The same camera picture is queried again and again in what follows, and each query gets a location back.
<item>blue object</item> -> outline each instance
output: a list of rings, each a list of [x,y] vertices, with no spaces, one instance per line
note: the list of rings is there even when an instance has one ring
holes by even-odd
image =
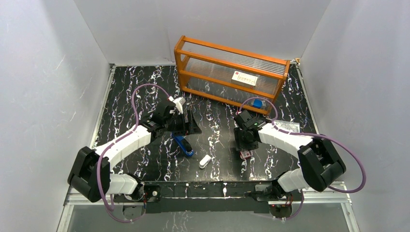
[[[260,108],[262,107],[262,101],[259,100],[259,99],[255,99],[255,100],[253,101],[253,105],[252,105],[252,106],[255,107],[255,108],[260,109]]]
[[[184,137],[182,136],[175,136],[174,133],[171,133],[171,136],[173,137],[173,139],[176,141],[176,143],[178,144],[178,146],[182,149],[182,151],[185,153],[185,155],[187,156],[192,156],[193,155],[193,150],[191,152],[188,152],[185,148],[185,146],[182,144],[182,140],[184,139]]]

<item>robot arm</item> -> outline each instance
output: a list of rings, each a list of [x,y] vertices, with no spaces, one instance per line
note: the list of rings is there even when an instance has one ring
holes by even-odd
[[[299,159],[301,168],[284,172],[273,181],[278,195],[308,187],[323,191],[346,171],[328,140],[280,132],[270,120],[252,117],[248,111],[234,119],[239,126],[234,131],[238,151],[257,149],[259,142],[274,145]]]
[[[177,136],[201,133],[192,112],[183,114],[183,97],[159,102],[151,117],[140,120],[118,138],[91,149],[83,147],[77,154],[68,177],[68,184],[82,193],[91,202],[101,199],[97,186],[96,164],[99,154],[106,149],[101,165],[101,182],[104,193],[133,194],[138,186],[137,180],[128,174],[111,174],[111,170],[135,150],[162,137],[165,131]]]

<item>white label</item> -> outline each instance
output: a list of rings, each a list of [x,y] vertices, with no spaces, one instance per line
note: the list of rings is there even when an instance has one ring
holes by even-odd
[[[257,76],[252,76],[243,72],[235,71],[231,82],[240,86],[254,88],[256,86]]]

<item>gray wall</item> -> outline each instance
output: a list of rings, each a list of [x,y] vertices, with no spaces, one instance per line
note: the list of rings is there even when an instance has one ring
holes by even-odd
[[[330,0],[74,0],[108,62],[174,61],[181,35],[301,57]]]
[[[0,231],[55,231],[109,65],[72,0],[0,7]]]
[[[351,194],[362,231],[410,231],[410,2],[333,0],[302,56],[319,131],[343,141],[367,171]],[[360,171],[344,154],[348,188]]]

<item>black marble surface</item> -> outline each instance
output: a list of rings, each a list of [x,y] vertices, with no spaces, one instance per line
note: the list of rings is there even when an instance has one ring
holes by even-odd
[[[178,85],[175,66],[117,67],[110,87],[95,146],[120,136],[135,124],[131,94],[141,84],[153,83],[173,97],[183,95],[186,109],[192,109],[202,134],[190,135],[187,140],[195,153],[186,157],[166,133],[162,139],[135,151],[114,168],[116,173],[131,173],[151,181],[233,181],[269,180],[284,171],[297,168],[297,160],[271,145],[260,144],[253,157],[242,160],[230,151],[237,107],[189,93]],[[147,87],[137,93],[138,113],[152,112],[158,101],[165,101],[161,90]],[[275,102],[278,119],[299,122],[301,131],[315,132],[308,104],[296,67],[291,65],[283,91]],[[199,161],[206,155],[212,161],[199,169]]]

